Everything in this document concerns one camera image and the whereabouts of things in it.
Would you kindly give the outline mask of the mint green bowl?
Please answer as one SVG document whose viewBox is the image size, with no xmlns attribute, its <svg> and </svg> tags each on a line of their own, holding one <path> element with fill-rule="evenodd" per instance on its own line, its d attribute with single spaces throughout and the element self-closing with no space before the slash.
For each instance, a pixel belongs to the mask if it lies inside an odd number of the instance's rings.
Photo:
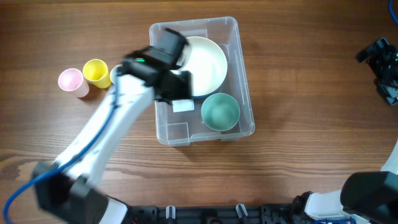
<svg viewBox="0 0 398 224">
<path fill-rule="evenodd" d="M 240 119 L 240 105 L 231 95 L 215 93 L 201 106 L 201 118 L 206 126 L 218 132 L 232 129 Z"/>
</svg>

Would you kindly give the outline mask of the yellow cup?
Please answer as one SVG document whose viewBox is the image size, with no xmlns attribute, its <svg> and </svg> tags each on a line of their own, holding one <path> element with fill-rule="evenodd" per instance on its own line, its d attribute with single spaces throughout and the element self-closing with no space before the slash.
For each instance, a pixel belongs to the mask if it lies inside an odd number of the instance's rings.
<svg viewBox="0 0 398 224">
<path fill-rule="evenodd" d="M 100 59 L 92 59 L 83 66 L 83 76 L 98 88 L 108 88 L 111 79 L 107 64 Z"/>
</svg>

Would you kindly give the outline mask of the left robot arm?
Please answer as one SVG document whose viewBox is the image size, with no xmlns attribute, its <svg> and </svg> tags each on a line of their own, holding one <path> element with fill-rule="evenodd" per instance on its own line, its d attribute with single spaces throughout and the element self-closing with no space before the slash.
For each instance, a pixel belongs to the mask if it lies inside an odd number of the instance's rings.
<svg viewBox="0 0 398 224">
<path fill-rule="evenodd" d="M 120 140 L 154 101 L 192 98 L 191 73 L 174 73 L 189 46 L 186 37 L 165 28 L 155 45 L 123 58 L 114 85 L 74 142 L 53 164 L 35 166 L 39 208 L 68 223 L 126 222 L 128 205 L 96 186 Z"/>
</svg>

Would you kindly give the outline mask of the cream white cup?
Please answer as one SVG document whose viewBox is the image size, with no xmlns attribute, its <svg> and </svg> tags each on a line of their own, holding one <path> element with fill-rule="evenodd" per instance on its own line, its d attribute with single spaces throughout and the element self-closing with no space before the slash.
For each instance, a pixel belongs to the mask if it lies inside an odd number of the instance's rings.
<svg viewBox="0 0 398 224">
<path fill-rule="evenodd" d="M 112 84 L 115 84 L 115 83 L 118 81 L 118 77 L 117 77 L 118 69 L 121 68 L 121 67 L 122 67 L 122 65 L 119 64 L 119 65 L 115 66 L 115 67 L 110 71 L 109 76 L 110 76 L 110 80 L 111 80 L 111 83 L 112 83 Z"/>
</svg>

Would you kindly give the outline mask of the cream large bowl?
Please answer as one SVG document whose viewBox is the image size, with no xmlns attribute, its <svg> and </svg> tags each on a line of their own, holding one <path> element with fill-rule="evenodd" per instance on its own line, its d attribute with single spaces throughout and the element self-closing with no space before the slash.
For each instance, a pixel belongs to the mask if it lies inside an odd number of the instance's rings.
<svg viewBox="0 0 398 224">
<path fill-rule="evenodd" d="M 175 74 L 189 71 L 192 74 L 192 96 L 216 90 L 228 72 L 226 55 L 221 47 L 205 37 L 187 37 L 188 47 L 183 50 L 183 63 Z"/>
</svg>

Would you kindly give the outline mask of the dark blue large bowl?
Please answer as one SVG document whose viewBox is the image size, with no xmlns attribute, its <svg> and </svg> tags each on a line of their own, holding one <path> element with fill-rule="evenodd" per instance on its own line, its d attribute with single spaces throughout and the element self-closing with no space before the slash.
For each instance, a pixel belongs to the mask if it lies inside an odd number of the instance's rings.
<svg viewBox="0 0 398 224">
<path fill-rule="evenodd" d="M 205 95 L 200 95 L 200 96 L 192 96 L 192 99 L 196 100 L 196 99 L 207 98 L 207 97 L 209 97 L 210 95 L 213 95 L 213 94 L 215 94 L 215 93 L 219 93 L 219 91 L 220 91 L 221 88 L 223 87 L 224 83 L 225 83 L 225 81 L 223 81 L 223 82 L 220 84 L 220 86 L 219 86 L 216 90 L 212 91 L 211 93 L 208 93 L 208 94 L 205 94 Z"/>
</svg>

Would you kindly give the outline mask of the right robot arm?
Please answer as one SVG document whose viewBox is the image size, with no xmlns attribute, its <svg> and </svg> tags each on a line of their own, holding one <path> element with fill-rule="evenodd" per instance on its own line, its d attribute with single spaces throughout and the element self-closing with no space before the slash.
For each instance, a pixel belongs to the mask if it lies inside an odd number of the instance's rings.
<svg viewBox="0 0 398 224">
<path fill-rule="evenodd" d="M 397 47 L 381 38 L 356 58 L 375 74 L 380 96 L 397 105 Z M 397 149 L 381 170 L 354 173 L 340 190 L 296 197 L 289 218 L 292 223 L 397 223 Z"/>
</svg>

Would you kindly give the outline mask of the pink cup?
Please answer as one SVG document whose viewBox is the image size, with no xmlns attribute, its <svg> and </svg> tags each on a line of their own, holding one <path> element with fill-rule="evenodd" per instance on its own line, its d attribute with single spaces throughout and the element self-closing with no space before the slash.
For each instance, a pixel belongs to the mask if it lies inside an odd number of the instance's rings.
<svg viewBox="0 0 398 224">
<path fill-rule="evenodd" d="M 85 97 L 90 88 L 82 72 L 76 68 L 64 70 L 58 77 L 59 87 L 77 98 Z"/>
</svg>

